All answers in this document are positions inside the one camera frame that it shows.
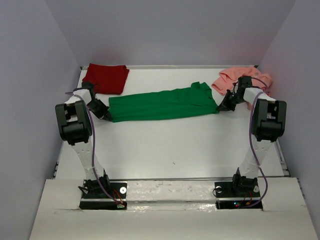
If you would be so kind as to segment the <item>green t shirt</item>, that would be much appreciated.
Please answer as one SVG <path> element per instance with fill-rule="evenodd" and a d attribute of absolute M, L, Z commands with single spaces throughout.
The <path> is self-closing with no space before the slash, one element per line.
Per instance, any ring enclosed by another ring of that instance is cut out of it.
<path fill-rule="evenodd" d="M 189 87 L 110 97 L 109 112 L 114 123 L 158 121 L 217 114 L 211 88 L 193 82 Z"/>

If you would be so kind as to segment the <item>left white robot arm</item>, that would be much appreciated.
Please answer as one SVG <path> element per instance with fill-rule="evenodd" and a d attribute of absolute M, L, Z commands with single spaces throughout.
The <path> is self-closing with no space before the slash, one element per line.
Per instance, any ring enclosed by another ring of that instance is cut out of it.
<path fill-rule="evenodd" d="M 82 82 L 81 87 L 68 92 L 70 98 L 55 106 L 60 137 L 76 152 L 85 172 L 83 194 L 110 198 L 111 183 L 95 154 L 96 133 L 92 116 L 112 121 L 109 107 L 96 97 L 95 85 Z"/>

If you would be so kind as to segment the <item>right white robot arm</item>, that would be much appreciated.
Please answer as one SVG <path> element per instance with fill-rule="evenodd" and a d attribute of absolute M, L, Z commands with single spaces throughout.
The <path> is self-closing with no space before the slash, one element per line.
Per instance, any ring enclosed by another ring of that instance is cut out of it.
<path fill-rule="evenodd" d="M 254 77 L 241 76 L 228 90 L 218 111 L 234 111 L 238 104 L 251 105 L 249 117 L 249 150 L 231 181 L 217 182 L 213 194 L 217 198 L 241 198 L 257 193 L 258 176 L 267 151 L 285 132 L 287 103 L 268 95 L 269 90 L 254 86 Z"/>

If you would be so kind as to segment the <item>pink crumpled t shirt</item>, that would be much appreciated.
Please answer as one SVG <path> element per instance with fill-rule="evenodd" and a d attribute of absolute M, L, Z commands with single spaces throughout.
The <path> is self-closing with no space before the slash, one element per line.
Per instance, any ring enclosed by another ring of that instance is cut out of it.
<path fill-rule="evenodd" d="M 233 91 L 238 79 L 243 76 L 249 76 L 252 79 L 252 87 L 248 87 L 244 92 L 244 103 L 248 106 L 254 104 L 255 98 L 267 100 L 274 103 L 276 100 L 270 97 L 270 86 L 273 80 L 268 74 L 262 74 L 257 68 L 250 67 L 231 67 L 222 70 L 219 78 L 212 84 L 214 90 L 225 97 L 227 91 Z"/>

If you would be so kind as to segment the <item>red folded t shirt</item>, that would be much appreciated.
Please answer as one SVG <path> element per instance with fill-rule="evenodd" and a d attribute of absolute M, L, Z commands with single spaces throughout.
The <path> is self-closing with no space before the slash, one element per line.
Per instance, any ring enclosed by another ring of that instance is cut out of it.
<path fill-rule="evenodd" d="M 121 95 L 129 72 L 125 65 L 107 66 L 90 63 L 82 81 L 93 84 L 96 93 Z"/>

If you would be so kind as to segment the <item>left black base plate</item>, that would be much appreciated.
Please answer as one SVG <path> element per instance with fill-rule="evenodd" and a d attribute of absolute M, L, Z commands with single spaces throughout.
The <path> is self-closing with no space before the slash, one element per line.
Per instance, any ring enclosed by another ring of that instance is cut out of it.
<path fill-rule="evenodd" d="M 94 182 L 93 187 L 89 187 L 89 183 L 84 180 L 78 188 L 81 191 L 79 202 L 81 210 L 121 211 L 127 209 L 127 181 L 111 181 L 110 189 L 105 189 L 107 194 L 97 182 Z"/>

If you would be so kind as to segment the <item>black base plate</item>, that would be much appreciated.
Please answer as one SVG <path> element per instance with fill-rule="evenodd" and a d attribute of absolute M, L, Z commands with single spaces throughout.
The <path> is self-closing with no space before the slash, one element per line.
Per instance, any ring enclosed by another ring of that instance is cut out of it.
<path fill-rule="evenodd" d="M 259 192 L 254 191 L 236 191 L 232 188 L 230 181 L 218 181 L 214 183 L 212 190 L 216 198 L 215 206 L 218 210 L 237 210 L 237 209 L 263 209 Z"/>
<path fill-rule="evenodd" d="M 94 182 L 93 187 L 89 187 L 89 183 L 84 180 L 78 188 L 81 191 L 79 202 L 81 210 L 121 211 L 127 209 L 127 181 L 111 181 L 110 189 L 105 189 L 107 194 L 97 182 Z"/>

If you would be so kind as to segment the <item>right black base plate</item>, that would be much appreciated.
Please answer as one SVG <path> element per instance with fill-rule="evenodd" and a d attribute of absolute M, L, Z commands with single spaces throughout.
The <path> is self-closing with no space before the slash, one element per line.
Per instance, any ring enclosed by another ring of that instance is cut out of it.
<path fill-rule="evenodd" d="M 237 210 L 237 209 L 263 209 L 259 192 L 254 191 L 236 191 L 232 188 L 230 181 L 218 181 L 214 183 L 212 190 L 216 198 L 215 206 L 218 210 Z"/>

